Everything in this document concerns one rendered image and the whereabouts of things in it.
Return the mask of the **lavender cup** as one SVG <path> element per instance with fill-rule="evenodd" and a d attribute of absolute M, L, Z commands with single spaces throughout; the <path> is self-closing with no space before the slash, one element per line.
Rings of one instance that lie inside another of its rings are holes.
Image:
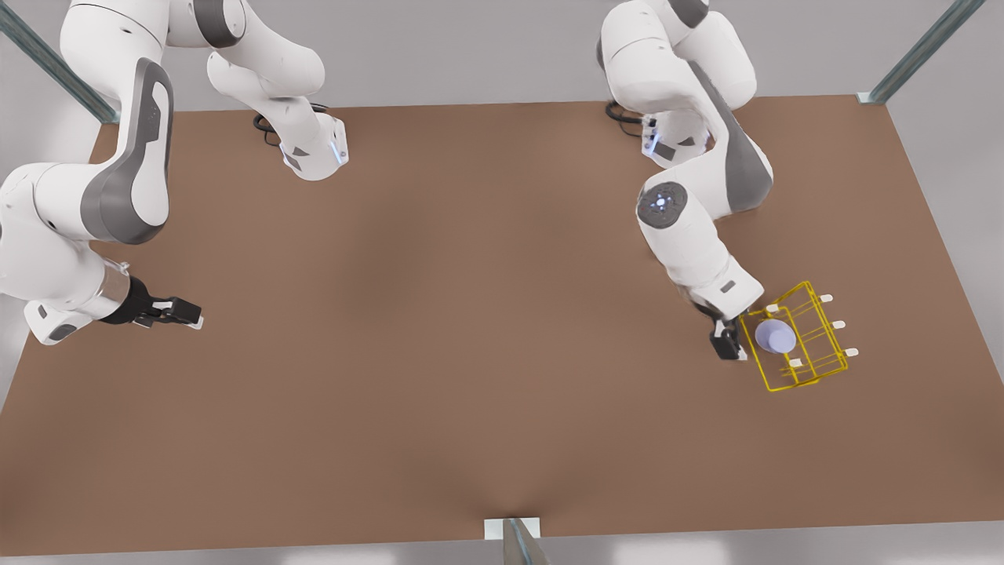
<path fill-rule="evenodd" d="M 772 354 L 788 354 L 798 344 L 798 337 L 792 326 L 782 319 L 764 319 L 755 329 L 755 340 L 759 346 Z"/>

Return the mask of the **silver frame post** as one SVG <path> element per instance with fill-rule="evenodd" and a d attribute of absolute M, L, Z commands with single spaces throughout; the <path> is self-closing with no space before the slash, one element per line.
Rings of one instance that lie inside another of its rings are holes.
<path fill-rule="evenodd" d="M 953 3 L 933 22 L 924 35 L 883 76 L 868 92 L 856 94 L 857 103 L 863 106 L 885 106 L 919 68 L 936 53 L 944 43 L 972 17 L 987 0 L 953 0 Z"/>
<path fill-rule="evenodd" d="M 73 97 L 80 106 L 97 119 L 100 124 L 118 124 L 121 115 L 85 80 L 79 78 L 53 48 L 37 35 L 28 22 L 24 21 L 5 0 L 0 0 L 0 32 L 17 46 L 22 53 L 35 62 L 57 83 L 64 92 Z"/>
<path fill-rule="evenodd" d="M 501 540 L 503 565 L 552 565 L 540 546 L 538 517 L 484 519 L 484 539 Z"/>

